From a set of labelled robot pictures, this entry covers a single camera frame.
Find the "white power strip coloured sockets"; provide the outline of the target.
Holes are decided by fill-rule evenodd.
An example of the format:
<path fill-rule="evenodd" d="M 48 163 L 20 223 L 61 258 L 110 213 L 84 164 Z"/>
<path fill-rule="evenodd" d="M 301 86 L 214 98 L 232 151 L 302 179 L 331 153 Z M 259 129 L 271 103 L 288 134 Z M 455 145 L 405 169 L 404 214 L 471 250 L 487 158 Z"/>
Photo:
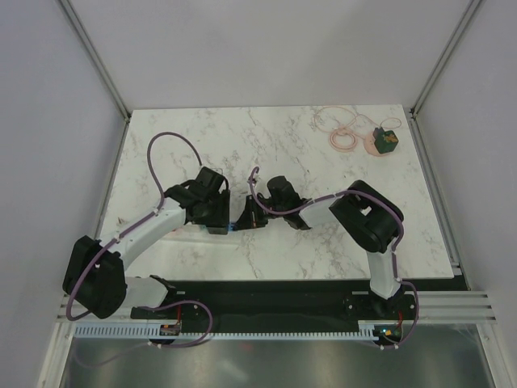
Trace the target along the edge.
<path fill-rule="evenodd" d="M 172 234 L 209 234 L 207 228 L 208 227 L 222 227 L 222 226 L 204 226 L 204 225 L 196 225 L 196 224 L 187 224 L 182 228 L 173 230 Z M 228 229 L 228 233 L 234 232 L 233 224 L 228 224 L 225 226 Z"/>

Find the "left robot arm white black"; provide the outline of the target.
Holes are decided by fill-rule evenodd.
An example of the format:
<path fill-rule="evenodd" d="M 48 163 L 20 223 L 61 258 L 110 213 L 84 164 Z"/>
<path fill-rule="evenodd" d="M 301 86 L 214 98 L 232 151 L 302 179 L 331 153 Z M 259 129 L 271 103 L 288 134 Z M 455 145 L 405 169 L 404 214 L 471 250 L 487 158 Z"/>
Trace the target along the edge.
<path fill-rule="evenodd" d="M 220 173 L 202 167 L 195 179 L 162 193 L 157 205 L 124 230 L 99 239 L 87 235 L 72 249 L 62 288 L 97 318 L 108 318 L 121 307 L 148 307 L 168 318 L 177 309 L 172 285 L 157 275 L 128 277 L 131 263 L 169 233 L 187 224 L 210 234 L 227 234 L 230 190 Z"/>

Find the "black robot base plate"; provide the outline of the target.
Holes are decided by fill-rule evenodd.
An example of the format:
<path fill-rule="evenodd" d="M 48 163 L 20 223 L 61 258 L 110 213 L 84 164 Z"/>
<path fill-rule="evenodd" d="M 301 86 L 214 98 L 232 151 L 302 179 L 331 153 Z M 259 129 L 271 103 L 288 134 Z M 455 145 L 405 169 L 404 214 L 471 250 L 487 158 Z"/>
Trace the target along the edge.
<path fill-rule="evenodd" d="M 174 281 L 162 310 L 132 308 L 133 319 L 172 320 L 195 331 L 212 329 L 354 329 L 361 321 L 397 324 L 415 316 L 412 290 L 390 301 L 366 280 Z"/>

